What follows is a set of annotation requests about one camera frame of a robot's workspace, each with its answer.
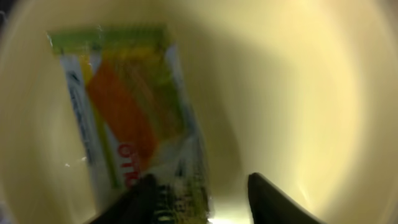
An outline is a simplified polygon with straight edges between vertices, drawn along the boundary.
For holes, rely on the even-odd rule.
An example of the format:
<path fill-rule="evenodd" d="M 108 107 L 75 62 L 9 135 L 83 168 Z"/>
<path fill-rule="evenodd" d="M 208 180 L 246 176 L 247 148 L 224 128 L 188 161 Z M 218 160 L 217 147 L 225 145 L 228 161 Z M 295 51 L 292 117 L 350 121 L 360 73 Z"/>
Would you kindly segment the green snack wrapper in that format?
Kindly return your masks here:
<path fill-rule="evenodd" d="M 206 223 L 206 171 L 176 45 L 161 24 L 51 31 L 96 206 L 157 179 L 153 223 Z"/>

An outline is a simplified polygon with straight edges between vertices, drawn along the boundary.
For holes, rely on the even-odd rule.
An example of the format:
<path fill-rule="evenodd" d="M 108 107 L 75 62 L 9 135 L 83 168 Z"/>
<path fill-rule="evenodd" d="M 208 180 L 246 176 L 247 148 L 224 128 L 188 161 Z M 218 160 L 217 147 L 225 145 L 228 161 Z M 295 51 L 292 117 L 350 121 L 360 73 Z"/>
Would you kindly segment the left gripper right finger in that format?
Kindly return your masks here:
<path fill-rule="evenodd" d="M 254 224 L 321 224 L 260 173 L 248 176 L 248 200 Z"/>

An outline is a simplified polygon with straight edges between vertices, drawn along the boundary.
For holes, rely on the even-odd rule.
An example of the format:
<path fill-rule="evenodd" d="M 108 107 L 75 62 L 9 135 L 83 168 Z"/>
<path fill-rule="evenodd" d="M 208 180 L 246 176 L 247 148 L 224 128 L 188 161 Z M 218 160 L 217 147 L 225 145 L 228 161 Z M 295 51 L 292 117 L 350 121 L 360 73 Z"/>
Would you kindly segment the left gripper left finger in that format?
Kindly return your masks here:
<path fill-rule="evenodd" d="M 149 224 L 157 197 L 157 180 L 148 174 L 89 224 Z"/>

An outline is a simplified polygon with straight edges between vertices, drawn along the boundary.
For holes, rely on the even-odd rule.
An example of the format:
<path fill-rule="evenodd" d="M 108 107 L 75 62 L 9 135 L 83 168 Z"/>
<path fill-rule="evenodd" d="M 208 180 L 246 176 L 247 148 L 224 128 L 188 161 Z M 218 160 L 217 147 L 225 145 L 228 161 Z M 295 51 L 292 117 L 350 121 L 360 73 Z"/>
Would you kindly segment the yellow plate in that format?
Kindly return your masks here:
<path fill-rule="evenodd" d="M 164 22 L 208 158 L 212 223 L 251 223 L 260 172 L 325 223 L 397 222 L 396 1 L 19 1 L 1 35 L 1 202 L 96 213 L 47 32 Z"/>

